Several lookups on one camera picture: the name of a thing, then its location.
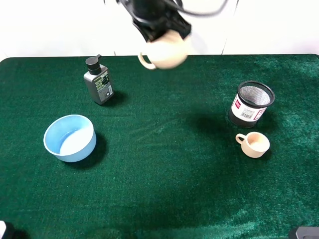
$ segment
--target bottle label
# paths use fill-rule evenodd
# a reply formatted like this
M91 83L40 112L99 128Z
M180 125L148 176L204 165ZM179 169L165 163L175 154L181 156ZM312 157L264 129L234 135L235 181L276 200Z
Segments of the bottle label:
M113 90L109 80L108 71L104 72L100 77L95 79L94 82L101 101L111 97Z
M251 108L239 99L238 94L231 106L231 110L237 118L248 122L257 121L265 112L266 108L267 107L260 109Z

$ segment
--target black pump cap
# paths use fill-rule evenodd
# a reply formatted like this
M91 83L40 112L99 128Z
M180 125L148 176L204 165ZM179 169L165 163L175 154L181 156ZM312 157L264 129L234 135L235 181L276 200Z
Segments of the black pump cap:
M85 63L88 67L88 70L90 72L91 75L98 75L101 73L101 67L100 67L100 62L99 62L99 58L101 57L101 55L97 55L97 56L92 56L88 59L86 59Z

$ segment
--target dark gray bottle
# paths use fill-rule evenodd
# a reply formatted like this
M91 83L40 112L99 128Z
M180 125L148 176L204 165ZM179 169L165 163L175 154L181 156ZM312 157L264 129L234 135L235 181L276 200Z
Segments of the dark gray bottle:
M84 74L84 81L92 99L102 105L114 92L109 79L109 69L100 64L100 57L101 55L97 55L86 59L89 71Z

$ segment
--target barcode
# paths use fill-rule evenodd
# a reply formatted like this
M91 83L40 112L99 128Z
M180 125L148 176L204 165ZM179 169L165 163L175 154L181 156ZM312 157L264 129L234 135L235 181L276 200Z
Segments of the barcode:
M241 113L241 116L245 117L245 118L248 118L248 119L251 119L251 117L253 115L248 115L248 114L245 114L245 112Z
M109 86L110 95L113 94L112 86Z

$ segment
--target black mesh cup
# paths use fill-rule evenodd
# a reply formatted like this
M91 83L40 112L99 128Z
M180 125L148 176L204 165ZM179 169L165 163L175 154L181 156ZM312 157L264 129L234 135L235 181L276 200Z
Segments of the black mesh cup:
M245 81L237 88L237 95L229 110L228 117L240 127L251 128L274 100L274 92L265 84L257 81Z

